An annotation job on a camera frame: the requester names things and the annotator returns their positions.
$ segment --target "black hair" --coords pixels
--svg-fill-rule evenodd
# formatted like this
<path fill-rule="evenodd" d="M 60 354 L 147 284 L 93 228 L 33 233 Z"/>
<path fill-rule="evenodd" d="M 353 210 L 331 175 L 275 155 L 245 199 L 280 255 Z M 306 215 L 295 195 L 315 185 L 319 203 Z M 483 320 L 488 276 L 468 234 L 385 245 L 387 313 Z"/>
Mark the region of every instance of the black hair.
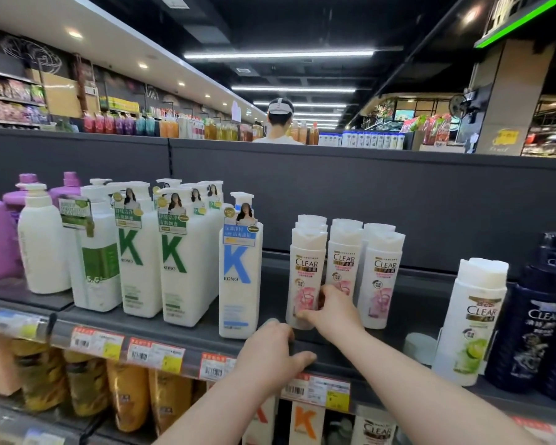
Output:
<path fill-rule="evenodd" d="M 197 193 L 198 193 L 198 200 L 202 201 L 202 198 L 200 198 L 200 191 L 197 190 L 197 189 L 192 189 L 192 203 L 193 203 L 194 201 L 196 201 L 196 197 L 194 197 L 194 192 L 197 192 Z"/>
<path fill-rule="evenodd" d="M 253 218 L 253 212 L 251 211 L 251 206 L 249 203 L 243 203 L 241 205 L 241 211 L 239 213 L 239 215 L 237 216 L 237 221 L 241 220 L 242 218 L 245 218 L 245 213 L 243 212 L 243 206 L 247 206 L 249 208 L 249 216 Z"/>
<path fill-rule="evenodd" d="M 278 103 L 278 100 L 279 98 L 272 100 L 270 102 L 270 105 L 274 103 Z M 288 104 L 290 106 L 290 109 L 292 109 L 292 112 L 289 114 L 270 114 L 269 111 L 270 108 L 268 107 L 268 120 L 270 120 L 272 126 L 274 125 L 286 126 L 286 123 L 292 118 L 293 114 L 295 113 L 295 107 L 292 105 L 289 99 L 282 98 L 282 103 Z"/>
<path fill-rule="evenodd" d="M 171 209 L 175 208 L 177 205 L 175 204 L 175 202 L 173 201 L 173 197 L 177 195 L 177 200 L 179 203 L 179 207 L 181 207 L 181 198 L 179 198 L 179 194 L 177 192 L 173 192 L 171 194 L 171 202 L 169 203 L 169 211 L 171 211 Z"/>
<path fill-rule="evenodd" d="M 126 189 L 126 199 L 124 200 L 125 205 L 130 202 L 130 197 L 128 197 L 128 191 L 132 194 L 132 199 L 134 201 L 136 201 L 136 194 L 134 193 L 134 191 L 130 187 L 128 187 Z"/>

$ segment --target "right hand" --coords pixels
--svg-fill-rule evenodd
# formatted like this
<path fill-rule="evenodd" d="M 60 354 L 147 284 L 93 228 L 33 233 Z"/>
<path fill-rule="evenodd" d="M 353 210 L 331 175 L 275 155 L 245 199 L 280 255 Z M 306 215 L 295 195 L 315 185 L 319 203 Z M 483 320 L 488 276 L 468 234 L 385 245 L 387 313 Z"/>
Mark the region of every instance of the right hand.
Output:
<path fill-rule="evenodd" d="M 346 295 L 331 284 L 321 287 L 320 301 L 321 296 L 325 301 L 319 311 L 300 311 L 297 313 L 297 318 L 311 323 L 322 336 L 335 345 L 343 335 L 355 330 L 364 332 L 358 310 L 352 303 L 352 296 Z"/>

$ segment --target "long dark hair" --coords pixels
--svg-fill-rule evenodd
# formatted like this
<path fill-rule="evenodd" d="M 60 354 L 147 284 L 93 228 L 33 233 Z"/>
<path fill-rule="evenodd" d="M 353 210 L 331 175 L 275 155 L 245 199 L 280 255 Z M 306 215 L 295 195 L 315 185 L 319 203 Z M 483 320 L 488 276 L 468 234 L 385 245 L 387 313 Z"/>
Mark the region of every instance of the long dark hair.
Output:
<path fill-rule="evenodd" d="M 128 196 L 128 193 L 131 193 L 132 194 L 132 199 L 134 201 L 136 201 L 136 194 L 134 194 L 134 191 L 130 187 L 128 187 L 126 189 L 126 199 L 124 200 L 124 205 L 126 205 L 127 203 L 130 202 L 130 197 Z"/>
<path fill-rule="evenodd" d="M 175 202 L 173 201 L 173 197 L 177 195 L 177 204 L 175 204 Z M 177 192 L 174 192 L 171 194 L 171 202 L 169 203 L 169 211 L 173 208 L 175 208 L 177 205 L 179 205 L 179 207 L 181 207 L 181 198 L 179 198 L 179 194 Z"/>
<path fill-rule="evenodd" d="M 202 198 L 200 198 L 200 191 L 197 189 L 192 189 L 192 203 L 196 201 L 196 197 L 194 197 L 194 192 L 198 194 L 198 201 L 202 201 Z"/>
<path fill-rule="evenodd" d="M 251 218 L 253 218 L 253 212 L 251 211 L 251 205 L 249 203 L 243 203 L 241 205 L 241 211 L 240 211 L 239 215 L 237 216 L 237 221 L 241 220 L 242 218 L 245 218 L 245 213 L 243 212 L 243 206 L 247 206 L 249 208 L 249 216 Z"/>

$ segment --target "green led strip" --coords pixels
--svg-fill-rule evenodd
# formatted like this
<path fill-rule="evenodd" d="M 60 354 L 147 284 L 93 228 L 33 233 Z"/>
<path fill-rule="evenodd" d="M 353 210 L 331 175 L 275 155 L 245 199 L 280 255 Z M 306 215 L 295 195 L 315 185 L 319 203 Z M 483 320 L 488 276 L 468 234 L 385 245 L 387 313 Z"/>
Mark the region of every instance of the green led strip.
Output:
<path fill-rule="evenodd" d="M 504 29 L 501 29 L 500 31 L 498 31 L 492 37 L 486 39 L 485 41 L 483 41 L 480 44 L 477 44 L 475 46 L 475 48 L 487 47 L 488 45 L 492 44 L 492 42 L 496 42 L 501 37 L 506 36 L 511 31 L 514 31 L 515 29 L 519 28 L 524 23 L 527 23 L 528 21 L 532 20 L 533 18 L 537 17 L 538 15 L 543 14 L 550 7 L 553 7 L 553 6 L 556 6 L 556 0 L 546 1 L 543 5 L 538 6 L 533 11 L 531 11 L 529 14 L 523 15 L 523 17 L 521 17 L 519 20 L 516 20 L 515 22 L 511 23 L 510 25 L 507 25 Z"/>

